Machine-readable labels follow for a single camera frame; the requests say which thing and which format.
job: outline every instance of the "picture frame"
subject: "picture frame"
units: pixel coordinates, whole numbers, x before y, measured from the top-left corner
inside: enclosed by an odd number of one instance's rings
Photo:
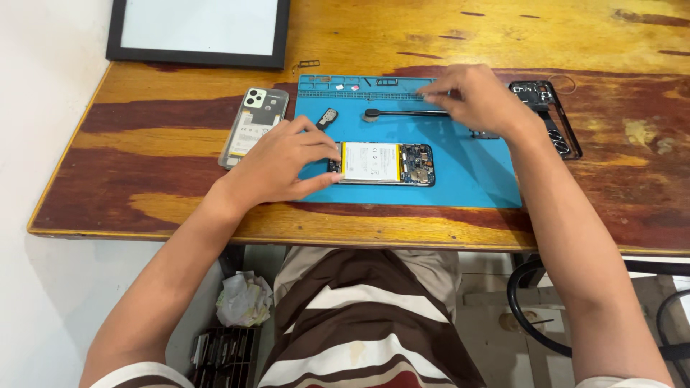
[[[277,0],[273,52],[271,55],[122,47],[127,2],[128,0],[113,0],[106,59],[111,61],[153,61],[285,69],[285,47],[288,36],[290,0]]]

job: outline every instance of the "brown and white striped shirt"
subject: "brown and white striped shirt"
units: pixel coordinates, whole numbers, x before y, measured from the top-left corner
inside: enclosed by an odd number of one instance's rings
[[[485,387],[443,303],[390,251],[330,252],[276,306],[275,329],[258,387]],[[578,386],[666,387],[659,384],[594,378]],[[93,387],[152,385],[192,387],[153,362]]]

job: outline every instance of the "blue silicone repair mat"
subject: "blue silicone repair mat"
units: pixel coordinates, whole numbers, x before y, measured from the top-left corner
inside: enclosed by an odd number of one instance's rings
[[[328,108],[338,117],[326,134],[336,142],[428,144],[436,185],[372,186],[334,184],[306,202],[517,208],[521,206],[508,146],[503,139],[474,139],[470,130],[448,117],[381,116],[362,119],[369,108],[437,110],[415,95],[430,78],[300,75],[295,116],[316,122]],[[326,160],[306,165],[299,177],[326,172]]]

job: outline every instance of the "crumpled paper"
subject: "crumpled paper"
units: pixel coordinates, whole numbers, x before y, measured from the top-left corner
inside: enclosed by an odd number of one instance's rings
[[[268,283],[261,276],[254,276],[254,271],[237,271],[235,276],[223,281],[216,316],[226,327],[260,324],[270,317],[272,295]]]

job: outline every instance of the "label sticker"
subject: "label sticker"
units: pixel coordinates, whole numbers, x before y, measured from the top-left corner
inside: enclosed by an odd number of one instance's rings
[[[229,155],[245,156],[247,152],[265,135],[268,131],[273,129],[279,123],[279,116],[275,116],[273,125],[252,124],[254,115],[248,110],[243,110],[239,116],[239,125],[237,126],[237,133],[233,135],[233,140],[228,148]]]
[[[342,146],[345,179],[400,181],[397,144],[344,142]]]

